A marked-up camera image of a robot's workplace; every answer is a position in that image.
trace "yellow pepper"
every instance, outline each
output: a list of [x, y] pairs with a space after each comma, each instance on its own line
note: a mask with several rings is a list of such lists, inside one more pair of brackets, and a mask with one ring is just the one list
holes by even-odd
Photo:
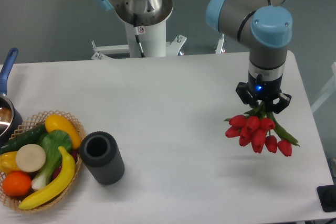
[[47, 132], [54, 130], [65, 131], [71, 138], [72, 149], [78, 149], [81, 143], [80, 136], [71, 122], [62, 115], [52, 114], [45, 122]]
[[15, 162], [17, 152], [7, 152], [0, 156], [0, 171], [6, 174], [20, 171]]
[[52, 200], [62, 191], [64, 191], [72, 181], [76, 170], [75, 160], [63, 146], [58, 147], [58, 150], [62, 154], [61, 172], [46, 187], [32, 193], [27, 198], [25, 198], [19, 205], [19, 209], [32, 209]]

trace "black wire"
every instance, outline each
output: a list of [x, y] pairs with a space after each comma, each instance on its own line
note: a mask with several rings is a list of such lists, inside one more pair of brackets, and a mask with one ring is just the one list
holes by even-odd
[[331, 223], [333, 223], [333, 222], [334, 222], [334, 220], [336, 220], [336, 218], [333, 218], [333, 219], [329, 220], [329, 221], [328, 221], [328, 222], [326, 222], [325, 224], [331, 224]]
[[[137, 22], [138, 22], [138, 16], [137, 14], [133, 14], [133, 26], [136, 27], [137, 25]], [[142, 45], [140, 43], [140, 38], [139, 38], [139, 35], [136, 35], [135, 36], [135, 39], [136, 39], [136, 43], [138, 43], [139, 45], [139, 50], [140, 50], [140, 55], [141, 55], [141, 58], [145, 58], [145, 53], [143, 52], [143, 49], [142, 49]]]

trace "table surface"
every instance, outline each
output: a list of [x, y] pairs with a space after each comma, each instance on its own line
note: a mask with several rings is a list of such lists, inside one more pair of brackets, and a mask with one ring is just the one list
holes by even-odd
[[255, 154], [228, 139], [225, 118], [242, 114], [235, 88], [248, 53], [14, 65], [8, 97], [27, 118], [75, 115], [86, 133], [117, 140], [125, 174], [98, 184], [86, 167], [50, 210], [3, 223], [274, 223], [336, 217], [316, 187], [333, 184], [294, 55], [282, 90], [293, 96], [277, 120], [301, 147], [292, 157]]

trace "basket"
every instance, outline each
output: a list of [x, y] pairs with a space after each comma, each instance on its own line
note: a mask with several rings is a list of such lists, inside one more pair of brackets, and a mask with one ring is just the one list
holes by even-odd
[[[52, 114], [59, 114], [59, 115], [64, 116], [65, 118], [67, 118], [73, 124], [75, 129], [78, 131], [80, 139], [81, 140], [84, 139], [84, 137], [85, 137], [84, 128], [81, 125], [81, 123], [78, 121], [78, 119], [75, 118], [70, 113], [66, 113], [66, 112], [57, 110], [57, 111], [40, 112], [37, 115], [33, 115], [32, 117], [28, 118], [27, 121], [24, 121], [22, 123], [22, 125], [20, 125], [18, 127], [18, 129], [14, 131], [14, 133], [12, 134], [12, 137], [9, 140], [11, 140], [16, 135], [19, 135], [19, 134], [21, 134], [21, 133], [23, 133], [27, 130], [30, 130], [32, 128], [40, 126], [41, 124], [44, 123], [45, 119]], [[6, 177], [6, 174], [4, 174], [3, 172], [0, 172], [0, 202], [2, 202], [5, 207], [9, 207], [10, 209], [12, 209], [16, 212], [21, 212], [21, 213], [25, 213], [25, 214], [31, 214], [31, 213], [47, 210], [50, 207], [52, 207], [53, 205], [57, 204], [59, 201], [61, 201], [66, 196], [66, 194], [69, 192], [70, 188], [74, 184], [74, 181], [78, 177], [78, 172], [79, 172], [81, 166], [82, 166], [82, 160], [80, 159], [80, 157], [78, 155], [78, 160], [76, 162], [75, 175], [74, 175], [72, 181], [70, 182], [70, 184], [67, 186], [67, 188], [61, 194], [59, 194], [57, 197], [55, 197], [52, 201], [49, 201], [46, 204], [43, 204], [39, 207], [30, 209], [30, 210], [19, 209], [18, 205], [21, 203], [21, 201], [18, 200], [18, 199], [15, 199], [15, 198], [10, 198], [9, 196], [4, 194], [4, 192], [2, 191], [2, 186], [1, 185], [2, 185], [3, 180]]]

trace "gray floor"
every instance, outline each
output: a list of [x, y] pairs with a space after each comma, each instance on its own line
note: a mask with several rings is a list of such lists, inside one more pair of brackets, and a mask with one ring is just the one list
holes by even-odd
[[[205, 22], [210, 0], [173, 1], [167, 40], [182, 34], [188, 38], [183, 48], [186, 54], [213, 53], [220, 34]], [[296, 56], [311, 104], [331, 78], [330, 66], [336, 61], [335, 3], [288, 0], [283, 4], [293, 16], [289, 48]], [[92, 0], [0, 0], [0, 64], [11, 47], [20, 50], [17, 63], [89, 60], [91, 40], [97, 46], [127, 43], [115, 13], [102, 11]], [[225, 48], [227, 52], [247, 51], [230, 38], [226, 38]], [[336, 156], [335, 115], [336, 92], [314, 114], [327, 158]]]

